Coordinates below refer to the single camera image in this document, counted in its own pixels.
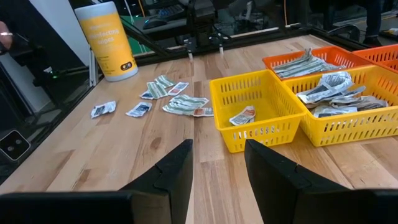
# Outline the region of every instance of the yellow plastic basket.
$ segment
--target yellow plastic basket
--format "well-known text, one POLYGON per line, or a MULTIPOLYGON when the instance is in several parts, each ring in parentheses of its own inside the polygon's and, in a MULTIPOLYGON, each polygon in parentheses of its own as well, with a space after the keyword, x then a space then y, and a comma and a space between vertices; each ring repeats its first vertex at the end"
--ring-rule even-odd
MULTIPOLYGON (((386 100, 387 108, 361 111, 351 114, 316 118, 305 108, 301 127, 314 146, 326 146, 343 142, 379 138, 398 134, 398 75, 376 65, 346 69, 355 85, 366 86, 362 95, 372 95, 386 100)), ((283 81, 294 93, 314 88, 322 74, 283 81)))
POLYGON ((295 95, 271 70, 251 72, 210 82, 216 128, 230 152, 244 151, 246 139, 266 146, 292 142, 305 112, 295 95), (253 123, 233 126, 229 119, 253 105, 253 123))

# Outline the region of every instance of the green surface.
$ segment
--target green surface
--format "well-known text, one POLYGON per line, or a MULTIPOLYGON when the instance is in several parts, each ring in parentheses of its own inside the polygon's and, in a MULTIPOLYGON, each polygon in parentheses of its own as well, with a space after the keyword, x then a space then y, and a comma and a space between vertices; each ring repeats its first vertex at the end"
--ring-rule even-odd
MULTIPOLYGON (((131 21, 130 16, 121 16, 123 19, 127 20, 127 21, 131 21)), ((142 17, 133 17, 134 22, 135 21, 139 21, 141 19, 143 19, 142 17)), ((131 27, 131 23, 130 22, 125 22, 122 21, 122 23, 124 25, 127 25, 129 27, 131 27)), ((129 44, 130 44, 130 48, 132 50, 133 54, 139 54, 139 53, 145 53, 145 52, 150 52, 151 49, 149 49, 148 47, 146 47, 143 44, 139 44, 138 41, 136 41, 135 39, 128 37, 129 39, 129 44)))

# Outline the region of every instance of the candy wrapper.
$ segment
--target candy wrapper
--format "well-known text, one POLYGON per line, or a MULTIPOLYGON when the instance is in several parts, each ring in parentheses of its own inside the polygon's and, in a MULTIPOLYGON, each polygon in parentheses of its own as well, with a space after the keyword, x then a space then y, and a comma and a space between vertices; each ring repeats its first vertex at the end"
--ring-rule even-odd
POLYGON ((152 94, 150 93, 149 90, 145 91, 139 97, 141 97, 142 99, 145 99, 145 100, 153 100, 154 99, 154 96, 152 96, 152 94))
POLYGON ((325 62, 323 59, 312 55, 312 49, 305 49, 304 55, 291 62, 274 67, 280 78, 299 77, 315 72, 324 72, 346 68, 344 65, 336 66, 325 62))
POLYGON ((187 105, 170 102, 163 106, 164 111, 179 115, 192 115, 195 117, 214 116, 212 108, 194 108, 187 105))
POLYGON ((212 108, 198 108, 193 111, 193 116, 202 117, 202 116, 214 116, 212 108))
POLYGON ((379 100, 374 96, 361 96, 359 98, 340 98, 330 102, 334 108, 356 107, 358 111, 388 107, 388 102, 379 100))
POLYGON ((96 118, 102 114, 112 113, 116 109, 116 101, 110 101, 103 105, 95 106, 91 111, 91 118, 96 118))
POLYGON ((177 96, 188 86, 189 83, 179 82, 167 94, 169 94, 169 96, 177 96))
POLYGON ((207 100, 207 98, 197 98, 197 97, 191 97, 188 95, 179 95, 176 97, 173 97, 170 102, 174 102, 174 103, 179 103, 182 105, 186 105, 186 106, 192 106, 192 107, 196 107, 196 108, 201 108, 203 106, 205 106, 209 100, 207 100))
POLYGON ((160 85, 163 89, 166 89, 167 87, 174 86, 175 82, 172 80, 169 80, 165 75, 161 75, 157 78, 155 78, 156 84, 160 85))
POLYGON ((342 99, 344 100, 344 98, 352 98, 353 96, 362 93, 365 90, 365 86, 361 86, 355 90, 345 90, 339 93, 334 94, 333 96, 329 96, 328 98, 323 98, 320 101, 318 101, 317 103, 321 103, 321 102, 326 102, 326 101, 331 101, 334 99, 342 99))
POLYGON ((316 118, 324 118, 327 116, 334 116, 340 114, 354 113, 357 112, 356 107, 345 107, 345 108, 333 108, 331 106, 318 106, 314 109, 313 116, 316 118))
POLYGON ((335 72, 323 74, 318 85, 311 90, 297 93, 304 103, 317 103, 323 99, 341 96, 342 92, 353 86, 348 72, 335 72))
POLYGON ((251 119, 253 119, 255 115, 256 115, 256 110, 254 110, 254 106, 247 106, 242 112, 240 112, 233 118, 230 118, 229 122, 231 122, 235 126, 246 124, 251 119))
POLYGON ((159 99, 161 97, 167 96, 166 90, 163 87, 156 84, 155 82, 147 83, 148 91, 154 97, 154 99, 159 99))
POLYGON ((131 111, 127 112, 127 116, 132 116, 135 118, 143 116, 147 111, 152 108, 152 103, 139 102, 131 111))

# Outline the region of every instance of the wooden tabletop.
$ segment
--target wooden tabletop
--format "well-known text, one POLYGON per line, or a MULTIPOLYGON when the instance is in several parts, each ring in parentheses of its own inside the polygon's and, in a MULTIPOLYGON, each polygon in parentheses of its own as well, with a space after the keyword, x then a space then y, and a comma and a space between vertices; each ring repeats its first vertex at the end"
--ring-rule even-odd
MULTIPOLYGON (((189 82, 184 94, 207 97, 209 80, 264 69, 261 58, 329 43, 313 36, 227 50, 139 68, 127 80, 102 81, 0 186, 6 192, 117 190, 144 173, 184 139, 194 139, 194 181, 187 223, 262 223, 244 163, 230 154, 213 118, 166 113, 171 97, 151 101, 142 118, 125 112, 142 101, 146 82, 161 74, 189 82), (112 114, 90 119, 94 105, 116 100, 112 114)), ((398 138, 314 147, 299 129, 293 143, 272 147, 349 188, 398 187, 398 138)))

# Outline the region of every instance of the wipes canister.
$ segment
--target wipes canister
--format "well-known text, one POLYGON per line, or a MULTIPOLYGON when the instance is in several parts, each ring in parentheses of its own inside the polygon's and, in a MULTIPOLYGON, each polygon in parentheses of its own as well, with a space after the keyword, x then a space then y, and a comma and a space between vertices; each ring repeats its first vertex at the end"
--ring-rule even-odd
POLYGON ((138 72, 112 1, 80 7, 75 14, 107 81, 123 80, 138 72))

